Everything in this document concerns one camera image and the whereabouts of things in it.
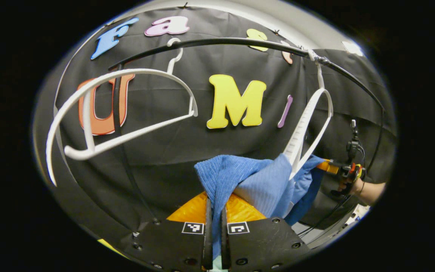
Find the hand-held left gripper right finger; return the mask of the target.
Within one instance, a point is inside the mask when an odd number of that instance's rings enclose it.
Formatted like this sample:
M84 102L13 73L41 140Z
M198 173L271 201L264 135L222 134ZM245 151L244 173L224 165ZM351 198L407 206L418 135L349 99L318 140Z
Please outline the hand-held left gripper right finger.
M235 194L221 220L222 265L230 272L284 272L310 253L283 218L267 218Z

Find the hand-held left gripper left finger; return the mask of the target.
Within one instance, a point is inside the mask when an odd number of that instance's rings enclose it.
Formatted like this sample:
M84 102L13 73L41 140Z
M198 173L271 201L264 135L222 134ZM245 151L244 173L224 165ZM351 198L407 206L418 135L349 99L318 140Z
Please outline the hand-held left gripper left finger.
M211 212L207 193L199 193L166 219L143 224L131 239L131 256L159 272L212 269Z

